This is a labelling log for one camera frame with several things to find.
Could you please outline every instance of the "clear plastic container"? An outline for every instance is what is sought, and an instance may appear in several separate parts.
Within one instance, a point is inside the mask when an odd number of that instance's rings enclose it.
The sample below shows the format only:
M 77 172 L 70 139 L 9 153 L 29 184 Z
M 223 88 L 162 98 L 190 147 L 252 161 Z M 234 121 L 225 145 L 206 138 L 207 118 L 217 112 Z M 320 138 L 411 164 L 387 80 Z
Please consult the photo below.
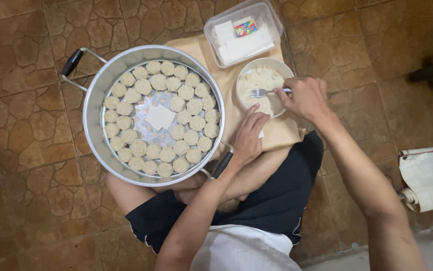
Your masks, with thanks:
M 248 34 L 247 36 L 255 35 L 258 31 L 258 35 L 264 35 L 268 37 L 268 40 L 262 42 L 251 42 L 251 43 L 239 43 L 242 46 L 235 47 L 235 41 L 244 37 L 230 37 L 230 42 L 221 39 L 221 32 L 219 35 L 215 30 L 215 26 L 221 26 L 224 23 L 231 21 L 232 23 L 240 21 L 244 18 L 251 16 L 256 24 L 257 30 Z M 228 9 L 212 18 L 210 18 L 203 29 L 206 35 L 206 39 L 212 48 L 213 58 L 215 59 L 216 65 L 222 69 L 226 69 L 248 59 L 254 58 L 255 56 L 267 52 L 275 46 L 280 46 L 280 36 L 283 33 L 283 25 L 281 24 L 275 10 L 268 0 L 246 0 L 236 6 Z

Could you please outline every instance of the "aluminum pot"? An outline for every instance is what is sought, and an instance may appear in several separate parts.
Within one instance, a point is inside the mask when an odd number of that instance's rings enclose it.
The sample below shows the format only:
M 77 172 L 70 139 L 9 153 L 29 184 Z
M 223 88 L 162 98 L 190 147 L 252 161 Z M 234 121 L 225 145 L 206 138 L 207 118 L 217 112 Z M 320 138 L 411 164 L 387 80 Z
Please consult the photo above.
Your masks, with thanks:
M 76 68 L 84 52 L 91 53 L 94 57 L 105 63 L 87 89 L 68 79 L 69 74 Z M 187 172 L 169 178 L 145 176 L 142 173 L 129 169 L 113 155 L 110 147 L 107 145 L 103 132 L 104 121 L 102 116 L 104 108 L 102 105 L 104 99 L 108 96 L 111 86 L 124 72 L 130 70 L 136 65 L 153 59 L 179 62 L 180 64 L 186 65 L 199 73 L 199 75 L 201 75 L 201 77 L 203 77 L 209 84 L 221 113 L 220 132 L 218 137 L 215 139 L 212 149 L 198 164 L 191 167 Z M 163 45 L 145 45 L 121 52 L 111 60 L 106 61 L 91 50 L 81 48 L 77 49 L 68 59 L 61 74 L 65 81 L 86 91 L 86 98 L 84 100 L 84 108 L 82 111 L 82 121 L 86 139 L 94 156 L 108 171 L 129 183 L 147 187 L 166 186 L 183 181 L 198 171 L 203 171 L 210 178 L 218 178 L 233 156 L 233 147 L 222 140 L 223 130 L 225 128 L 225 106 L 218 84 L 201 63 L 181 50 Z M 203 166 L 211 159 L 220 142 L 227 145 L 230 148 L 230 151 L 222 158 L 218 166 L 213 170 L 213 173 L 209 174 L 205 169 L 203 169 Z

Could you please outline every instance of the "black handle grip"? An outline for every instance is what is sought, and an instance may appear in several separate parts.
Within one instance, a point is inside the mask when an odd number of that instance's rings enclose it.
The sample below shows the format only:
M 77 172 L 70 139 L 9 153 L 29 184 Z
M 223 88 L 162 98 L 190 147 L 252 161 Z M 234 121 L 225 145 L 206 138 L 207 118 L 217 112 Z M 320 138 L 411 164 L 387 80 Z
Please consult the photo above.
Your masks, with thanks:
M 61 74 L 68 77 L 71 72 L 74 71 L 74 69 L 78 66 L 78 63 L 81 60 L 83 53 L 84 52 L 80 49 L 76 49 L 75 52 L 73 52 L 72 55 L 69 57 L 68 61 L 66 61 L 66 64 L 64 65 Z
M 233 152 L 229 151 L 225 154 L 225 157 L 221 159 L 220 163 L 216 166 L 215 170 L 213 170 L 212 177 L 218 179 L 221 173 L 226 169 L 228 163 L 230 163 L 231 158 L 233 157 Z

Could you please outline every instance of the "black shorts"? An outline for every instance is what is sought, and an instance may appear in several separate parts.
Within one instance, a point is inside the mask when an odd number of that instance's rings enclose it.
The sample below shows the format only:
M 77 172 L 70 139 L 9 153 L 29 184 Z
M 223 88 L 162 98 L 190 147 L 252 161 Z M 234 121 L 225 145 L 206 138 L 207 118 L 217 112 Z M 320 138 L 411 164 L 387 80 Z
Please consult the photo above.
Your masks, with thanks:
M 315 131 L 293 145 L 278 170 L 240 202 L 232 213 L 216 212 L 212 226 L 243 225 L 285 234 L 295 245 L 300 241 L 302 215 L 308 203 L 323 157 L 323 143 Z M 186 205 L 172 190 L 160 193 L 126 215 L 134 235 L 158 254 Z

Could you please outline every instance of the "raw dumpling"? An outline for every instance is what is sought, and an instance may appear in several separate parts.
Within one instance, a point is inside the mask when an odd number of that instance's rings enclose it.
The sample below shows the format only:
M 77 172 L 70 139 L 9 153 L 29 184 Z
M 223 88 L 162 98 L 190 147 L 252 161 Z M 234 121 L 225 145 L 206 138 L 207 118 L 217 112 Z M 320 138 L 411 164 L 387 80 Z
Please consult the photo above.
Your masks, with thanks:
M 174 96 L 170 100 L 170 110 L 173 112 L 180 112 L 183 110 L 183 107 L 185 106 L 185 100 L 180 98 L 180 96 Z
M 126 93 L 126 87 L 123 84 L 115 83 L 111 88 L 111 93 L 117 98 L 123 97 Z
M 128 102 L 121 101 L 116 107 L 116 112 L 123 116 L 129 116 L 133 112 L 133 105 Z
M 189 163 L 185 158 L 178 158 L 173 162 L 173 169 L 177 173 L 185 173 L 189 169 Z
M 104 121 L 106 122 L 116 122 L 118 119 L 118 113 L 114 110 L 108 110 L 104 113 Z
M 173 159 L 177 156 L 175 151 L 171 147 L 165 147 L 159 154 L 161 162 L 171 163 Z
M 155 90 L 165 90 L 166 89 L 166 76 L 162 74 L 156 74 L 151 78 L 151 85 Z
M 143 165 L 145 164 L 145 161 L 141 157 L 132 157 L 128 161 L 128 165 L 132 170 L 138 171 L 143 169 Z
M 107 109 L 116 110 L 119 102 L 120 100 L 117 97 L 109 96 L 108 98 L 104 99 L 104 107 Z
M 158 169 L 156 170 L 158 175 L 163 178 L 168 178 L 173 173 L 173 166 L 169 163 L 161 163 L 158 165 Z
M 148 71 L 146 71 L 145 67 L 143 66 L 137 66 L 133 71 L 133 75 L 136 77 L 137 80 L 148 79 L 149 77 Z
M 175 142 L 175 145 L 173 146 L 173 151 L 175 151 L 175 154 L 182 156 L 189 150 L 188 143 L 184 142 L 183 140 L 178 140 Z
M 196 145 L 196 143 L 198 143 L 198 138 L 200 136 L 198 135 L 197 132 L 193 131 L 193 130 L 189 130 L 188 132 L 185 133 L 185 135 L 183 136 L 183 140 L 190 146 L 194 146 Z
M 151 60 L 146 64 L 146 70 L 149 74 L 158 74 L 161 70 L 161 64 L 159 61 Z
M 181 80 L 177 77 L 170 77 L 165 81 L 166 88 L 171 92 L 177 92 L 178 88 L 181 86 Z
M 204 96 L 210 94 L 210 87 L 207 83 L 202 82 L 196 85 L 195 87 L 195 95 L 203 98 Z
M 151 83 L 148 79 L 139 79 L 135 83 L 135 90 L 142 95 L 148 95 L 151 92 Z
M 131 74 L 131 72 L 125 72 L 123 73 L 123 75 L 120 78 L 120 82 L 126 86 L 126 87 L 130 87 L 132 85 L 135 84 L 136 79 L 135 77 Z
M 221 114 L 220 112 L 216 111 L 215 108 L 211 108 L 207 112 L 205 112 L 205 120 L 208 123 L 218 123 L 220 121 Z
M 149 160 L 143 165 L 143 172 L 148 175 L 154 175 L 157 168 L 158 165 L 153 160 Z
M 172 139 L 180 140 L 183 139 L 184 135 L 185 135 L 185 128 L 183 127 L 183 125 L 179 124 L 171 128 L 170 136 Z
M 197 148 L 190 149 L 185 155 L 185 157 L 188 162 L 197 164 L 201 161 L 201 151 Z
M 195 95 L 195 90 L 189 86 L 180 86 L 178 89 L 178 96 L 180 96 L 183 100 L 189 101 Z
M 218 125 L 214 123 L 207 123 L 205 125 L 203 133 L 205 134 L 205 136 L 214 139 L 218 135 L 219 131 L 220 127 Z
M 141 157 L 146 154 L 146 142 L 136 139 L 131 143 L 131 151 L 134 156 Z
M 113 151 L 119 151 L 122 147 L 124 147 L 126 143 L 124 143 L 123 139 L 119 136 L 114 136 L 110 139 L 110 147 Z
M 175 72 L 175 65 L 168 60 L 163 60 L 163 64 L 161 64 L 161 72 L 166 76 L 172 76 Z
M 175 77 L 178 77 L 180 80 L 184 80 L 184 79 L 186 79 L 186 76 L 188 75 L 188 69 L 186 68 L 186 66 L 178 65 L 175 68 L 173 75 Z
M 118 151 L 118 158 L 122 162 L 129 162 L 129 159 L 131 159 L 131 157 L 133 157 L 133 154 L 131 150 L 128 148 L 122 148 L 121 150 Z
M 135 130 L 125 130 L 121 133 L 121 138 L 124 140 L 124 143 L 129 145 L 138 138 L 138 133 Z
M 193 116 L 189 121 L 189 127 L 197 132 L 200 132 L 205 127 L 205 119 L 201 116 Z
M 146 147 L 146 155 L 150 159 L 159 159 L 159 153 L 161 152 L 161 147 L 159 145 L 149 145 Z
M 130 104 L 137 103 L 141 101 L 141 93 L 138 92 L 136 89 L 130 88 L 124 95 L 124 99 Z
M 203 109 L 203 103 L 198 99 L 191 99 L 187 102 L 187 110 L 191 115 L 197 115 Z
M 177 114 L 177 122 L 181 125 L 187 125 L 190 120 L 191 120 L 191 114 L 186 109 L 181 110 Z
M 202 152 L 207 152 L 213 147 L 213 142 L 210 138 L 202 136 L 198 139 L 198 144 L 196 144 L 196 147 L 198 147 L 198 149 Z
M 106 126 L 104 126 L 104 131 L 106 132 L 106 136 L 109 139 L 117 136 L 120 133 L 119 127 L 114 123 L 106 124 Z
M 211 95 L 204 96 L 201 101 L 203 103 L 203 109 L 205 111 L 208 111 L 211 108 L 214 108 L 216 105 L 216 101 L 215 101 L 215 99 L 213 99 L 213 97 Z
M 200 77 L 196 73 L 190 73 L 187 75 L 185 85 L 189 87 L 196 87 L 200 83 Z
M 127 116 L 119 116 L 118 119 L 116 120 L 116 125 L 121 130 L 129 129 L 129 127 L 131 127 L 132 124 L 133 124 L 133 119 Z

